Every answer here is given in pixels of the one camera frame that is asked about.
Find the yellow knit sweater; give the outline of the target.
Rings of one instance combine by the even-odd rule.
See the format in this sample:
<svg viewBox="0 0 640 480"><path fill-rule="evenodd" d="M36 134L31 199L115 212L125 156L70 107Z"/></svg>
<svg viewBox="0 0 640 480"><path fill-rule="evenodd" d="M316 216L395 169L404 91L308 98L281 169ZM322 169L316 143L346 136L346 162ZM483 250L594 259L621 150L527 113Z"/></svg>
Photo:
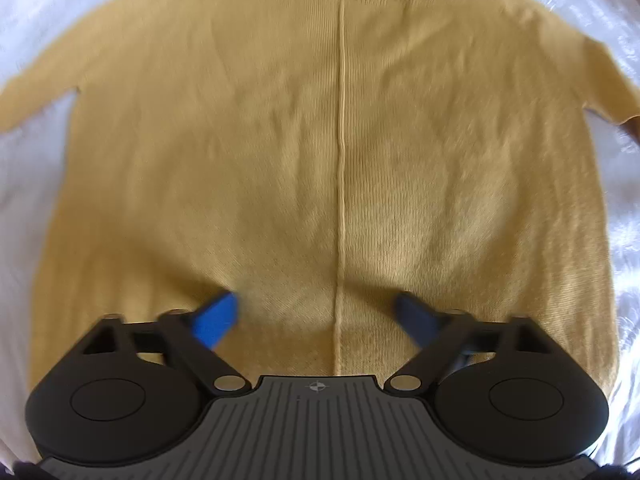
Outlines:
<svg viewBox="0 0 640 480"><path fill-rule="evenodd" d="M248 377L412 356L408 290L534 318L604 390L617 322L585 121L639 115L600 42L535 0L113 0L1 93L75 91L32 293L38 382L97 318L229 289Z"/></svg>

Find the white embroidered bedspread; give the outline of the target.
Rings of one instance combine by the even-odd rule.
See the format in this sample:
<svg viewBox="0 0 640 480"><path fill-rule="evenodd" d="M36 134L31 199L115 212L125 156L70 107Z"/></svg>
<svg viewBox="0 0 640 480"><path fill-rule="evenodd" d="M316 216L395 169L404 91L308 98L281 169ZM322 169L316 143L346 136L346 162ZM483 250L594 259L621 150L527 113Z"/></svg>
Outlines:
<svg viewBox="0 0 640 480"><path fill-rule="evenodd" d="M1 76L9 79L67 26L107 0L1 0ZM623 71L639 75L637 0L539 0L603 41ZM63 173L71 98L47 107L1 138L1 461L32 460L24 424L29 293ZM620 369L610 424L597 458L639 460L639 147L591 119L606 204L620 331Z"/></svg>

